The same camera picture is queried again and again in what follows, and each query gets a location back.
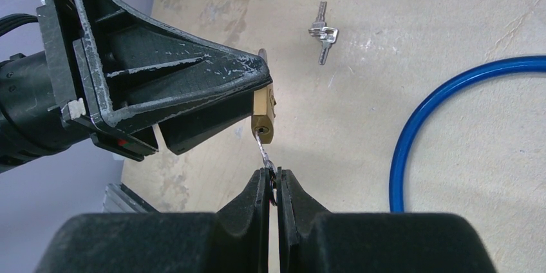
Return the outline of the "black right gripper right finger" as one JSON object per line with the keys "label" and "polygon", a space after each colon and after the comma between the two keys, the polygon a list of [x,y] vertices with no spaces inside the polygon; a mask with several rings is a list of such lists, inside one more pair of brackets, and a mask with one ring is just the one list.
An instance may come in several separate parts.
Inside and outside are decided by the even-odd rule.
{"label": "black right gripper right finger", "polygon": [[494,272],[470,223],[444,213],[331,212],[278,176],[282,272]]}

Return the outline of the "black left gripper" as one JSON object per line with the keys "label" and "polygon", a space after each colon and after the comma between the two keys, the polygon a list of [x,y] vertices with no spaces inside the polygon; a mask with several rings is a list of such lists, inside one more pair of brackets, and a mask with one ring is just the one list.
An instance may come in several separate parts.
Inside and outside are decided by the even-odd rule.
{"label": "black left gripper", "polygon": [[[259,56],[152,19],[122,0],[44,0],[37,9],[62,141],[91,139],[135,161],[149,127],[272,82]],[[145,128],[124,133],[114,128]]]}

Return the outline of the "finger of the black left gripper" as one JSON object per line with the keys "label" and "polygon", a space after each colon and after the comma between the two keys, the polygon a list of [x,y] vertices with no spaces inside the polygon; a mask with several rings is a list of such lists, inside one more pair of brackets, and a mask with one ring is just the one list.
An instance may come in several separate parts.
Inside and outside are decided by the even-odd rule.
{"label": "finger of the black left gripper", "polygon": [[251,116],[253,92],[159,123],[165,144],[172,153],[184,154],[199,144]]}

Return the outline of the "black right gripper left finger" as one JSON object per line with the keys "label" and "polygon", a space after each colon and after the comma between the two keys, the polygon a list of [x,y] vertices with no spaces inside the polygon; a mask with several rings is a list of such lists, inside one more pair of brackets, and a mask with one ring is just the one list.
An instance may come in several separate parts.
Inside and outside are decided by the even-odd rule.
{"label": "black right gripper left finger", "polygon": [[38,272],[266,272],[269,180],[253,173],[218,212],[82,214],[55,234]]}

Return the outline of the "small padlock key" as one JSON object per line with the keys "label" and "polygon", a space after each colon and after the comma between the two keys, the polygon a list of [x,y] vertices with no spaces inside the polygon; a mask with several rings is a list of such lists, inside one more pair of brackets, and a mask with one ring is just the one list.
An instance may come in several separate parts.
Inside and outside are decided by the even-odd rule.
{"label": "small padlock key", "polygon": [[269,186],[270,186],[270,203],[276,207],[278,205],[278,199],[277,199],[277,194],[276,194],[276,183],[277,183],[277,168],[276,166],[274,165],[274,163],[272,162],[272,160],[269,158],[267,152],[265,151],[265,148],[263,147],[263,144],[262,144],[262,141],[261,141],[261,138],[260,138],[260,134],[255,131],[254,132],[254,137],[256,139],[256,142],[258,143],[258,147],[259,147],[259,150],[260,150],[260,153],[261,153],[261,157],[262,157],[262,161],[263,161],[263,165],[264,165],[264,168],[268,171],[268,174],[270,176],[270,183],[269,183]]}

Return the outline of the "brass padlock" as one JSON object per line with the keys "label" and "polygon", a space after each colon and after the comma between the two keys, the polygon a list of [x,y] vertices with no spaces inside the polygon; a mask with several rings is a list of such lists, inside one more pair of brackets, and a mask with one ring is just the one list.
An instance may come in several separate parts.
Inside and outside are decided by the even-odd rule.
{"label": "brass padlock", "polygon": [[273,141],[275,105],[273,83],[254,92],[251,130],[262,144],[270,144]]}

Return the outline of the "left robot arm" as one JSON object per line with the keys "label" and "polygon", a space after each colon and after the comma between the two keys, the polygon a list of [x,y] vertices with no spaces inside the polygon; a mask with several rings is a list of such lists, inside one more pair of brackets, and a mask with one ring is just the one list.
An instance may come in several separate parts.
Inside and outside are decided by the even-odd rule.
{"label": "left robot arm", "polygon": [[43,51],[1,63],[1,170],[85,139],[140,162],[158,152],[154,126],[180,155],[252,114],[272,84],[264,58],[201,39],[123,0],[42,0]]}

